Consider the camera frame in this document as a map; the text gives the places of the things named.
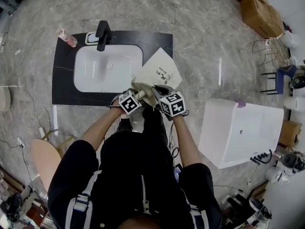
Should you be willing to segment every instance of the black faucet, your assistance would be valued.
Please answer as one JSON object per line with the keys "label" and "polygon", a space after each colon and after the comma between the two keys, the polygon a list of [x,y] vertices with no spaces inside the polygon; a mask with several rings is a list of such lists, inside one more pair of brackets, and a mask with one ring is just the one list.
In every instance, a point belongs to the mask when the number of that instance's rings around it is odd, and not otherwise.
{"label": "black faucet", "polygon": [[97,51],[104,51],[106,43],[112,41],[112,32],[107,21],[100,21],[95,37],[99,38]]}

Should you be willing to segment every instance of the black jacket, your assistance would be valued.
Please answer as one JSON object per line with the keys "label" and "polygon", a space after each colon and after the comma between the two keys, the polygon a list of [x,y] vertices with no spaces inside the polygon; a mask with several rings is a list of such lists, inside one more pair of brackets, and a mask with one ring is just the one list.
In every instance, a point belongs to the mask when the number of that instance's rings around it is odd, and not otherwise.
{"label": "black jacket", "polygon": [[[158,136],[135,132],[115,133],[106,140],[99,167],[93,147],[74,142],[64,155],[52,179],[49,211],[63,229],[69,201],[87,186],[92,173],[102,170],[94,184],[91,228],[117,228],[129,218],[143,215],[143,186],[149,214],[162,228],[204,228],[205,210],[210,229],[221,226],[221,214],[213,192],[212,176],[203,164],[185,167],[176,182],[173,158]],[[73,220],[71,228],[78,228]]]}

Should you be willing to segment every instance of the marble floor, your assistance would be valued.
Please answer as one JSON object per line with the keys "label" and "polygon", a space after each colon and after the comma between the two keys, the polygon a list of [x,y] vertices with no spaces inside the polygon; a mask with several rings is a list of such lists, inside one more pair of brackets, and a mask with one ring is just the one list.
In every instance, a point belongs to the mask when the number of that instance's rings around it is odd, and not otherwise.
{"label": "marble floor", "polygon": [[[243,99],[248,103],[283,107],[282,95],[260,93],[266,86],[260,73],[274,71],[274,67],[259,66],[263,55],[252,53],[252,45],[262,38],[242,22],[236,0],[24,0],[11,18],[1,52],[0,85],[26,90],[34,100],[35,110],[25,92],[10,87],[12,107],[0,114],[0,140],[15,146],[19,137],[26,143],[23,151],[31,179],[37,176],[37,171],[30,144],[40,137],[34,130],[38,125],[33,126],[38,121],[32,115],[45,107],[53,128],[51,81],[55,31],[59,26],[72,34],[95,31],[99,20],[107,20],[112,30],[173,34],[173,59],[183,78],[178,90],[186,99],[190,111],[186,122],[197,144],[208,98]],[[104,107],[96,106],[57,106],[59,135],[52,135],[51,142],[56,146],[70,135],[77,139],[105,111]],[[36,115],[40,125],[48,130],[45,111]],[[0,143],[0,147],[0,164],[28,184],[22,150],[5,143]],[[256,168],[254,163],[219,170],[204,156],[202,159],[211,169],[214,184],[238,187],[245,192],[264,180],[267,169],[259,166],[251,185],[247,186]],[[225,187],[214,190],[219,202],[236,192]]]}

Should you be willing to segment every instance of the pink bottle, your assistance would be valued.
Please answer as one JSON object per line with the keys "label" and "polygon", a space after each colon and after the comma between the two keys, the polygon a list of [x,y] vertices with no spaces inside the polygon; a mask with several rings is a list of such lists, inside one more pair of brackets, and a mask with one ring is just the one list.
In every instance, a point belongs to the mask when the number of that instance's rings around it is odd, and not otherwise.
{"label": "pink bottle", "polygon": [[68,43],[71,47],[75,48],[77,45],[77,40],[75,37],[69,35],[63,28],[58,28],[56,33],[58,37]]}

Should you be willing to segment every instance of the white sink basin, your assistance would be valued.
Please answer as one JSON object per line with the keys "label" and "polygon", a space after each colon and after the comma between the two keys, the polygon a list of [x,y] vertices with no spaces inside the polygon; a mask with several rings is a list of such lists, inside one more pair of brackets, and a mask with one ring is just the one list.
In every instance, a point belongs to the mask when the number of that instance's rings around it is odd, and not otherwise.
{"label": "white sink basin", "polygon": [[135,45],[82,47],[76,54],[74,85],[85,93],[121,93],[142,68],[143,53]]}

